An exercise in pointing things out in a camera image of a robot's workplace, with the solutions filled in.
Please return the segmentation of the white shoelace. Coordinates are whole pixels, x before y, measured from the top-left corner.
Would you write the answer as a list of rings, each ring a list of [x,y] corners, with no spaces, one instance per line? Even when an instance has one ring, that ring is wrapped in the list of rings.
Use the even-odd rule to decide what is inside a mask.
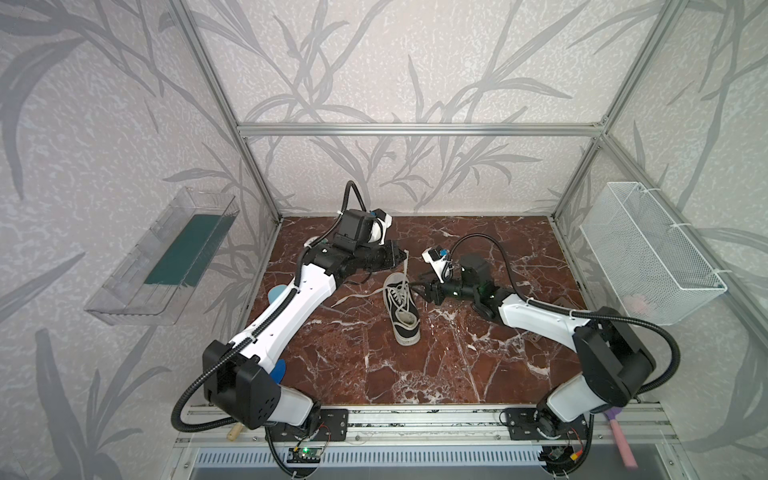
[[[405,255],[405,258],[403,261],[403,270],[397,286],[397,291],[398,291],[399,299],[402,300],[404,303],[407,303],[411,298],[411,286],[410,286],[410,280],[408,276],[410,252],[408,250],[404,250],[403,253]]]

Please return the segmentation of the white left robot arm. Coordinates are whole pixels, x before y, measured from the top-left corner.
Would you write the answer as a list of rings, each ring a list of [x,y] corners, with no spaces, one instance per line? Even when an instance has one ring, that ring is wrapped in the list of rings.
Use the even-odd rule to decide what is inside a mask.
[[[280,385],[271,373],[294,335],[314,311],[351,276],[393,270],[406,259],[386,237],[392,218],[383,210],[349,206],[362,197],[354,181],[345,185],[332,226],[306,242],[286,289],[251,325],[229,342],[212,341],[203,353],[203,372],[181,394],[171,425],[199,433],[240,423],[249,429],[282,423],[314,435],[321,405]]]

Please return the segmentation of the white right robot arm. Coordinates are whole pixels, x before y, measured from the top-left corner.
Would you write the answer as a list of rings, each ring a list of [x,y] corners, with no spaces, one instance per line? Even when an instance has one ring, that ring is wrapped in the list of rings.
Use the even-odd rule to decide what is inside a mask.
[[[678,372],[666,329],[609,307],[587,311],[569,272],[516,267],[490,234],[430,240],[409,277],[429,340],[446,341],[450,403],[543,407],[552,433],[625,407]]]

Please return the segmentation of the black white canvas sneaker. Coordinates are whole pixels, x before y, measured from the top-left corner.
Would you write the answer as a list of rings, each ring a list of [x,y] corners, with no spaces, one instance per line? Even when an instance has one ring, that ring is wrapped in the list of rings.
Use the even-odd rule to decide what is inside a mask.
[[[395,340],[408,347],[420,340],[420,315],[413,300],[407,276],[389,275],[383,283],[384,306],[392,324]]]

